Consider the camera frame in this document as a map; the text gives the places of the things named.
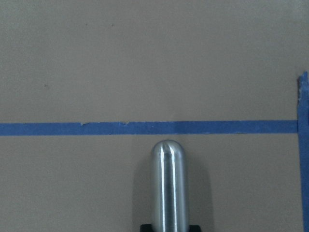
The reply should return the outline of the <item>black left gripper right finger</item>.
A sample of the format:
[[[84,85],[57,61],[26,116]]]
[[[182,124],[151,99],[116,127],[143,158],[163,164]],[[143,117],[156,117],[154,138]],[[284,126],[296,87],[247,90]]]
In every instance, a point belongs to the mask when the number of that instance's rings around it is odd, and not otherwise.
[[[201,232],[201,227],[199,225],[190,225],[189,232]]]

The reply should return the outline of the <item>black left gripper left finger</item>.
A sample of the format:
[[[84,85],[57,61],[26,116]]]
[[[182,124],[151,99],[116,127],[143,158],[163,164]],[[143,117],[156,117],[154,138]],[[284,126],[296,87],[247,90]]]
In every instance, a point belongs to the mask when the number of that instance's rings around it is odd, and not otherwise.
[[[142,224],[140,225],[140,232],[153,232],[151,224]]]

